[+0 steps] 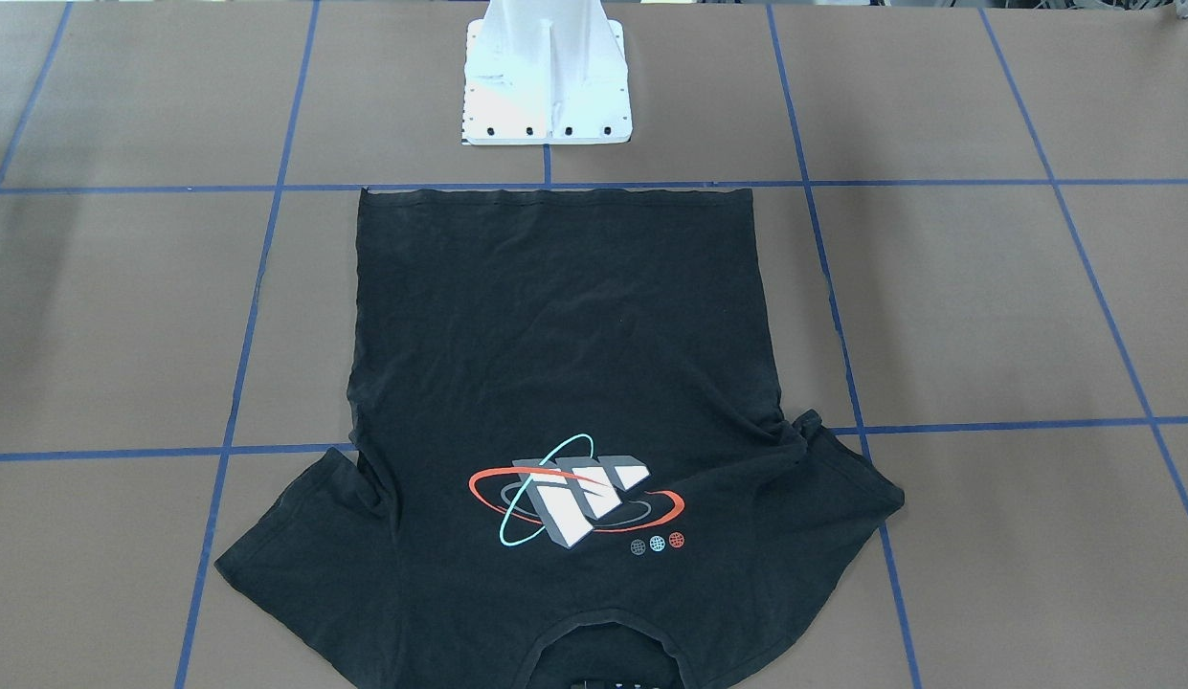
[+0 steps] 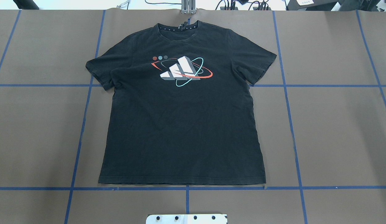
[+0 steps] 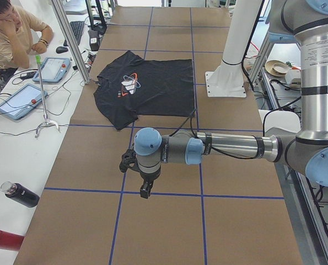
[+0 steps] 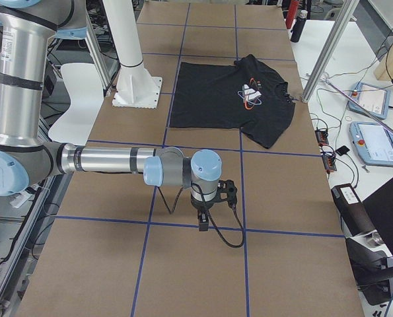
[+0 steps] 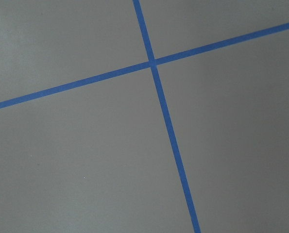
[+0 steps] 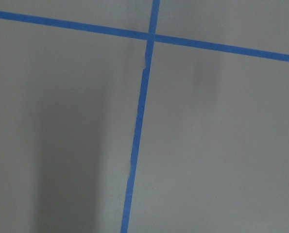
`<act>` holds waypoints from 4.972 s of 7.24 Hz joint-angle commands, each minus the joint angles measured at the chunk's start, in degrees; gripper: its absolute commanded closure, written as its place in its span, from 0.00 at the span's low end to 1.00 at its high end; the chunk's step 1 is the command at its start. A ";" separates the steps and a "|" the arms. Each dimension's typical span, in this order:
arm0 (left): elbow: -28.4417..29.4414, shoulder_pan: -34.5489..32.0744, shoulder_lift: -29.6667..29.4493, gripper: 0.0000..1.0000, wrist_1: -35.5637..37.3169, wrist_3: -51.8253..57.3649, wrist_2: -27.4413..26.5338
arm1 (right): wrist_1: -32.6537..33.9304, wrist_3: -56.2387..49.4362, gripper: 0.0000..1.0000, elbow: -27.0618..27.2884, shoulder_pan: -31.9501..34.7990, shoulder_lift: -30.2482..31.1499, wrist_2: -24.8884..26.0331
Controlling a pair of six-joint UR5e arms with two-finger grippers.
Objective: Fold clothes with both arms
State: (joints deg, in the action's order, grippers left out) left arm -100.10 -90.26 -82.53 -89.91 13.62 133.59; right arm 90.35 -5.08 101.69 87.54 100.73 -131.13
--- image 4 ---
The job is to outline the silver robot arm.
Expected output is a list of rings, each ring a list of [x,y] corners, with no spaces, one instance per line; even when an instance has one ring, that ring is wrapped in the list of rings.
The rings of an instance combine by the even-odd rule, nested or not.
[[[87,35],[84,1],[0,1],[0,21],[0,196],[78,171],[142,174],[150,186],[190,189],[199,229],[214,223],[209,210],[219,202],[222,186],[222,162],[214,151],[187,158],[174,147],[84,147],[39,140],[48,42],[58,34]]]

